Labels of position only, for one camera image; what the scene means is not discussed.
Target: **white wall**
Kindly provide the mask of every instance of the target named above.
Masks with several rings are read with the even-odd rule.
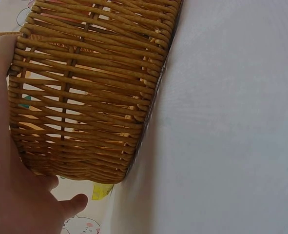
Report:
[[[103,234],[288,234],[288,0],[185,0],[112,206]]]

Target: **yellow paper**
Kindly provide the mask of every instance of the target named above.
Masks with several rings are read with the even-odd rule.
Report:
[[[113,184],[94,183],[92,200],[102,200],[113,189]]]

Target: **human hand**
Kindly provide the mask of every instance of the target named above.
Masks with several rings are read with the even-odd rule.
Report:
[[[6,72],[15,36],[0,38],[0,234],[60,234],[64,220],[82,211],[85,195],[58,202],[50,191],[56,176],[35,176],[21,163],[9,134]]]

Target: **cartoon print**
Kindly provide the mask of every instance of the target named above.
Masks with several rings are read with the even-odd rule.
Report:
[[[32,4],[35,2],[36,0],[28,0],[28,8],[23,9],[22,11],[19,12],[18,16],[17,16],[17,24],[19,26],[23,26],[25,19],[27,17],[27,15],[31,12],[31,7]]]
[[[65,221],[63,229],[69,234],[99,234],[100,225],[90,218],[76,215]]]

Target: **wicker basket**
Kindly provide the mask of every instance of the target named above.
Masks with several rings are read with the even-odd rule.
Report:
[[[28,168],[123,180],[180,2],[35,1],[9,71],[10,127]]]

